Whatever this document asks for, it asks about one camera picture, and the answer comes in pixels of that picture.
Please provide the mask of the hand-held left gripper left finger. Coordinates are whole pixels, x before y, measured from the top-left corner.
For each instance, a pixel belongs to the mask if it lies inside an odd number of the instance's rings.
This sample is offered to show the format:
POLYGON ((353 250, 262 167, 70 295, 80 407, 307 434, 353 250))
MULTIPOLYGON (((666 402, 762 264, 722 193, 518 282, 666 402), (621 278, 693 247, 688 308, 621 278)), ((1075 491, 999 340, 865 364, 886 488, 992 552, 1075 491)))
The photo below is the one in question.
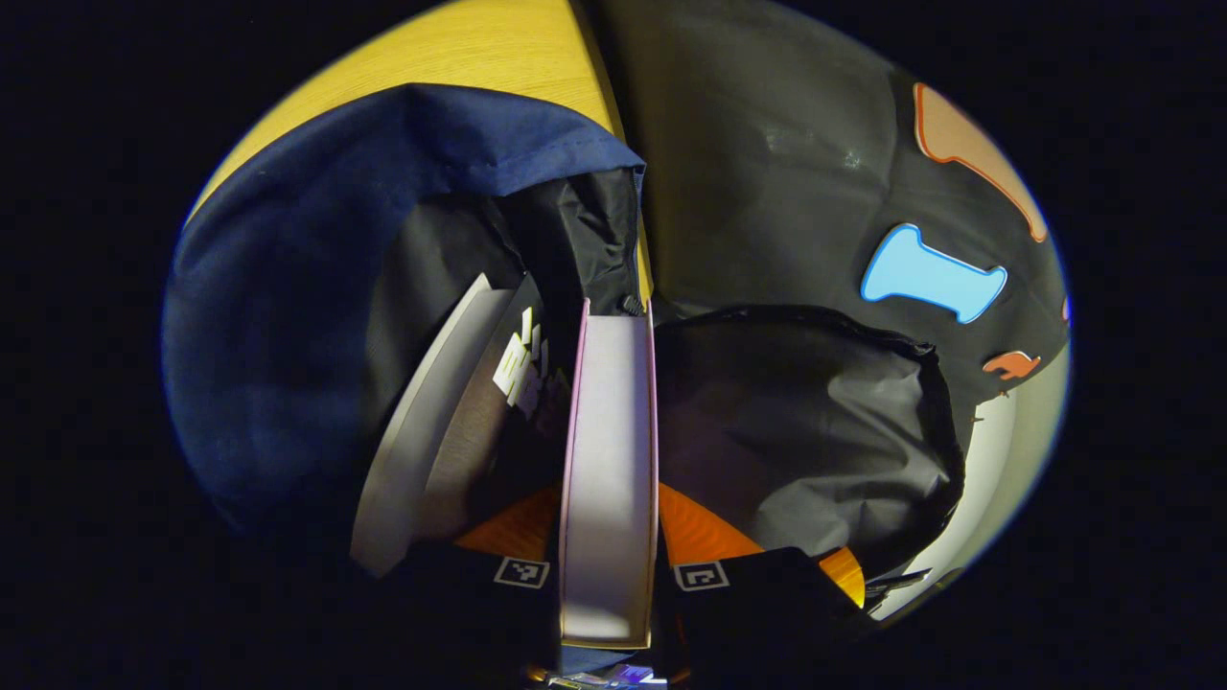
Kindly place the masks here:
POLYGON ((519 684, 558 652, 560 485, 456 539, 413 544, 364 587, 382 672, 406 684, 519 684))

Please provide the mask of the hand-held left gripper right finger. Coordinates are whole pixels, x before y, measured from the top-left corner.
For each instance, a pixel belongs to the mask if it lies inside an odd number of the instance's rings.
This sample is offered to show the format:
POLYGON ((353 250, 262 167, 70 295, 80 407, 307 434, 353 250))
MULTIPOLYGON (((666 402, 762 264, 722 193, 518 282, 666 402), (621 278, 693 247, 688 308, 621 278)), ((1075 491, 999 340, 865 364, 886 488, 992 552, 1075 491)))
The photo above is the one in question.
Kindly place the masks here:
POLYGON ((872 632, 799 548, 767 549, 659 485, 656 664, 670 681, 812 681, 872 632))

